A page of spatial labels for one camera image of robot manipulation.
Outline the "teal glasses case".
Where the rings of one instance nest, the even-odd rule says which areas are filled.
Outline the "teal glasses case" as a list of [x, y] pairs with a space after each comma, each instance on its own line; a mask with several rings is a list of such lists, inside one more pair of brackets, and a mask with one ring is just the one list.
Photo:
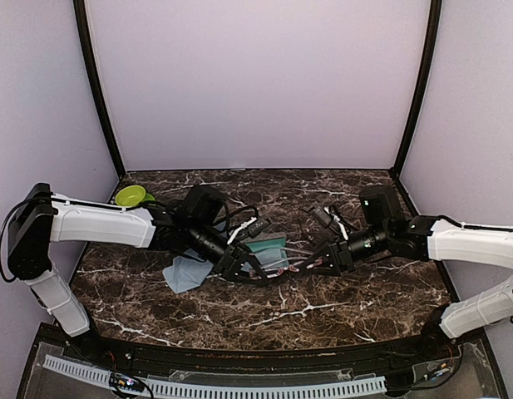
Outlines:
[[282, 268], [288, 264], [284, 249], [286, 241], [285, 233], [273, 233], [247, 239], [244, 243], [255, 253], [263, 266]]

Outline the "pink frame sunglasses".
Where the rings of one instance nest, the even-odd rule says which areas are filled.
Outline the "pink frame sunglasses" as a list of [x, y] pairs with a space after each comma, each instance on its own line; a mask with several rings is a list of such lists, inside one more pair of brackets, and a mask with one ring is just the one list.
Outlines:
[[268, 278], [277, 278], [283, 273], [300, 273], [323, 266], [324, 258], [312, 258], [313, 252], [288, 247], [257, 249], [252, 255], [260, 262], [260, 268]]

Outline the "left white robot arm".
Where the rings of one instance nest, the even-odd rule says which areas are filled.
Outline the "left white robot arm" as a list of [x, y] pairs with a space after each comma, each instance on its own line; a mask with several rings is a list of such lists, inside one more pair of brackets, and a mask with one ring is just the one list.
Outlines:
[[123, 244], [137, 249], [182, 254], [195, 251], [222, 278], [265, 285], [271, 273], [235, 234], [215, 227], [227, 197], [210, 185], [194, 185], [180, 201], [144, 201], [117, 206], [72, 199], [52, 192], [50, 185], [34, 185], [27, 197], [7, 214], [0, 228], [0, 274], [6, 283], [23, 281], [75, 349], [89, 362], [107, 355], [106, 342], [94, 332], [94, 322], [57, 272], [49, 246], [63, 241]]

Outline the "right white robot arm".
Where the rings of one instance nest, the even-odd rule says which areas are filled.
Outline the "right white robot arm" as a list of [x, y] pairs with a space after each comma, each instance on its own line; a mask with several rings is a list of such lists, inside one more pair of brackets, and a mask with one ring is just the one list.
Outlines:
[[[411, 260], [454, 260], [513, 270], [513, 227], [464, 224], [444, 215], [377, 218], [368, 229], [323, 244], [298, 268], [338, 276], [383, 251]], [[513, 318], [513, 274], [467, 300], [436, 308], [415, 341], [414, 352], [431, 361], [447, 341], [507, 318]]]

